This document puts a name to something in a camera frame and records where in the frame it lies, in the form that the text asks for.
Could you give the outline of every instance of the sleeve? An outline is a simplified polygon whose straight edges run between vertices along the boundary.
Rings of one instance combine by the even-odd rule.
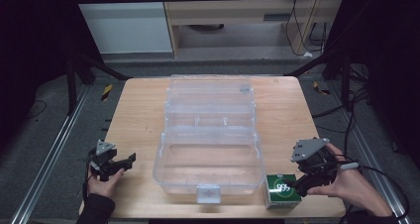
[[[115,209],[115,202],[108,197],[90,194],[84,203],[76,224],[105,224]]]
[[[398,220],[395,214],[387,217],[377,217],[369,215],[365,210],[355,211],[346,214],[349,224],[397,224]]]

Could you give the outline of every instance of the white cabinet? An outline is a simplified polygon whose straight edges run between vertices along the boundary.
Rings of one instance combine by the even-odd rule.
[[[80,4],[79,7],[104,59],[172,54],[162,3]]]

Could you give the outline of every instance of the person's hand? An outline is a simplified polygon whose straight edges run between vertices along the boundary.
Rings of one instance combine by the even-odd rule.
[[[327,144],[326,147],[335,155],[343,154],[332,144]],[[345,158],[337,156],[337,160],[344,161]],[[382,196],[354,168],[346,170],[339,169],[333,183],[326,186],[312,187],[308,190],[308,194],[340,197],[357,207],[366,209],[374,216],[384,217],[392,215],[392,210]]]
[[[115,173],[108,181],[100,181],[98,180],[98,175],[92,174],[89,169],[88,175],[90,176],[89,181],[87,183],[87,193],[95,193],[98,195],[106,196],[108,198],[112,197],[112,193],[114,192],[114,187],[117,184],[118,180],[123,176],[124,169],[121,168]]]

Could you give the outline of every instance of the clear plastic container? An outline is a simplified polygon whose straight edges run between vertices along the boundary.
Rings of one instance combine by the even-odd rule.
[[[167,193],[195,193],[198,203],[254,193],[265,176],[255,123],[247,76],[173,76],[154,179]]]

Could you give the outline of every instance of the green box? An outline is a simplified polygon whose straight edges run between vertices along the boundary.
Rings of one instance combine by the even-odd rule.
[[[294,207],[302,201],[294,187],[284,181],[296,181],[295,174],[268,174],[264,184],[265,208]]]

